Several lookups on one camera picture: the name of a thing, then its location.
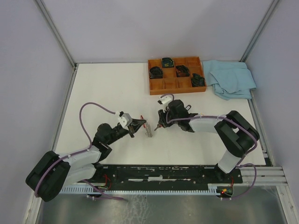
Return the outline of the metal key organizer red handle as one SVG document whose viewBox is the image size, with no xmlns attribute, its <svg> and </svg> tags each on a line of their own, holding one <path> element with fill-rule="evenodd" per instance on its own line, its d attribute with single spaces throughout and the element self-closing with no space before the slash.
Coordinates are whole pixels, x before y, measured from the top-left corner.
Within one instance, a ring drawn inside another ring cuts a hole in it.
<svg viewBox="0 0 299 224">
<path fill-rule="evenodd" d="M 150 124 L 147 122 L 147 120 L 146 120 L 146 122 L 143 124 L 143 127 L 144 127 L 144 129 L 145 129 L 145 131 L 146 131 L 146 133 L 145 133 L 146 136 L 149 137 L 149 138 L 152 138 L 152 137 L 153 137 L 153 134 L 152 134 L 152 131 L 151 131 Z"/>
</svg>

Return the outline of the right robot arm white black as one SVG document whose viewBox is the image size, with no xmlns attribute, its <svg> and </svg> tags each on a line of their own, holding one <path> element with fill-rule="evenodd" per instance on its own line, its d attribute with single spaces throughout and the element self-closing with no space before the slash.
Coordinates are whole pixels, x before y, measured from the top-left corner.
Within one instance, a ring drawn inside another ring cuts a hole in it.
<svg viewBox="0 0 299 224">
<path fill-rule="evenodd" d="M 157 128 L 177 125 L 185 132 L 215 133 L 220 137 L 226 151 L 215 165 L 214 176 L 219 182 L 230 179 L 231 172 L 257 147 L 258 131 L 238 111 L 232 110 L 222 116 L 190 113 L 189 105 L 169 95 L 161 96 L 158 103 L 165 108 L 158 111 Z"/>
</svg>

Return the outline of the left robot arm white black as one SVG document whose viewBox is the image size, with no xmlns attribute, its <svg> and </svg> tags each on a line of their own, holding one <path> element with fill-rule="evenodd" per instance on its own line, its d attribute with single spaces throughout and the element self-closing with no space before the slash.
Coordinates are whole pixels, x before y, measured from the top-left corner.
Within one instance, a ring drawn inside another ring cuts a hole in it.
<svg viewBox="0 0 299 224">
<path fill-rule="evenodd" d="M 82 180 L 99 182 L 103 178 L 100 161 L 112 152 L 110 145 L 122 137 L 134 134 L 146 123 L 145 119 L 133 119 L 124 113 L 115 127 L 108 123 L 98 126 L 97 132 L 86 149 L 61 155 L 46 152 L 27 176 L 25 183 L 36 197 L 45 202 L 54 199 L 62 188 Z"/>
</svg>

